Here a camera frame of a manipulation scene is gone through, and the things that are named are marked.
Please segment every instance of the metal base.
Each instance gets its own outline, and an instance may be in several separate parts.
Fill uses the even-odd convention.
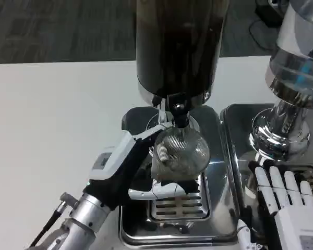
[[[274,133],[267,123],[272,109],[258,113],[252,123],[250,144],[266,159],[289,161],[300,157],[309,145],[309,127],[304,121],[295,133]]]
[[[122,129],[138,134],[146,129],[150,119],[158,113],[152,107],[131,109],[123,118]],[[234,180],[228,179],[230,172],[225,163],[220,139],[220,121],[215,111],[202,106],[190,112],[198,122],[200,132],[207,141],[211,160],[204,174],[208,186],[206,195],[211,205],[202,218],[166,218],[152,215],[149,202],[131,201],[121,208],[119,236],[128,246],[175,247],[211,246],[236,243],[236,225],[239,215],[234,202]]]
[[[221,113],[223,134],[228,148],[230,166],[233,170],[237,198],[241,208],[251,206],[253,210],[253,228],[258,240],[264,241],[261,221],[257,214],[256,187],[253,175],[248,168],[251,160],[257,160],[258,154],[250,143],[253,119],[263,110],[271,109],[272,104],[235,104]],[[307,166],[313,169],[313,110],[309,110],[306,122],[312,133],[311,144],[302,157],[291,160],[288,165]]]

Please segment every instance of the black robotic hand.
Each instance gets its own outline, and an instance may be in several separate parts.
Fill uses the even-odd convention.
[[[263,167],[251,161],[249,167],[257,180],[258,209],[268,248],[313,249],[313,195],[309,183],[272,161],[265,161]],[[238,239],[242,249],[262,248],[250,241],[243,220],[238,223]]]

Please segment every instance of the table surface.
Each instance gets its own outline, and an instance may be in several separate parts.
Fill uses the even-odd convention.
[[[233,103],[275,102],[268,63],[268,56],[220,58],[206,104],[220,113]],[[64,191],[80,197],[99,152],[137,106],[147,104],[134,61],[0,65],[0,249],[26,248]],[[127,248],[117,223],[116,210],[92,250]]]

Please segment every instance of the gray carpet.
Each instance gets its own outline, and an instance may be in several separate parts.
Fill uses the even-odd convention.
[[[221,56],[268,55],[248,32],[258,20],[255,0],[231,0]],[[252,27],[272,48],[276,29]],[[0,63],[134,60],[128,0],[0,0]]]

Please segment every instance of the robotic hand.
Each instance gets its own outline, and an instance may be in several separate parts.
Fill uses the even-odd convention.
[[[264,162],[263,167],[251,161],[249,167],[258,184],[258,209],[268,248],[313,249],[313,194],[309,183],[298,180],[299,177],[287,171],[285,166],[276,167],[269,160]],[[242,250],[259,250],[264,247],[252,243],[250,211],[246,208],[246,215],[238,221],[237,236]]]
[[[147,178],[134,183],[135,176],[149,157],[150,148],[154,146],[157,136],[170,126],[171,122],[159,124],[136,136],[122,131],[121,140],[113,152],[103,152],[95,162],[89,184],[80,200],[64,193],[61,204],[29,250],[87,250],[108,214],[129,200],[152,200],[196,192],[198,184],[195,180],[157,183],[149,175],[145,175]],[[67,206],[72,207],[69,218],[42,244],[35,246]]]

